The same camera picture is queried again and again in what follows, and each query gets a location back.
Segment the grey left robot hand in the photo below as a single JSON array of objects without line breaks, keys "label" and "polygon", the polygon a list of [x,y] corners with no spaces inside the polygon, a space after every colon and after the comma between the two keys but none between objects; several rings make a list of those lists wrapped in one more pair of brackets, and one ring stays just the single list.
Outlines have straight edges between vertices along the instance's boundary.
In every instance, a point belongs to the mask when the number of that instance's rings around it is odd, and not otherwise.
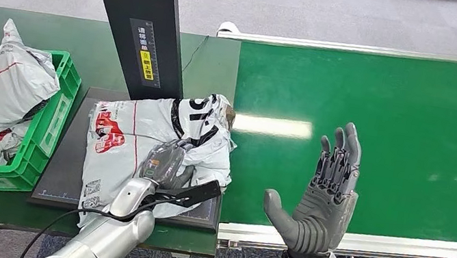
[{"label": "grey left robot hand", "polygon": [[140,166],[140,177],[150,179],[163,189],[179,189],[190,181],[194,174],[194,166],[182,169],[185,154],[194,145],[190,140],[178,139],[156,145],[149,151]]}]

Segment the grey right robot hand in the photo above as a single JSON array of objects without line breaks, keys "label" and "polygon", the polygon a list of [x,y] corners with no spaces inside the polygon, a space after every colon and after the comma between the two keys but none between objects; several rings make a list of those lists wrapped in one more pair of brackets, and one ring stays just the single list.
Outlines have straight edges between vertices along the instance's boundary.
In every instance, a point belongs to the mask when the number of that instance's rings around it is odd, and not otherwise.
[{"label": "grey right robot hand", "polygon": [[289,251],[305,255],[334,251],[352,218],[362,155],[356,125],[337,127],[334,137],[334,142],[320,138],[315,173],[291,215],[282,208],[276,190],[264,191],[265,214]]}]

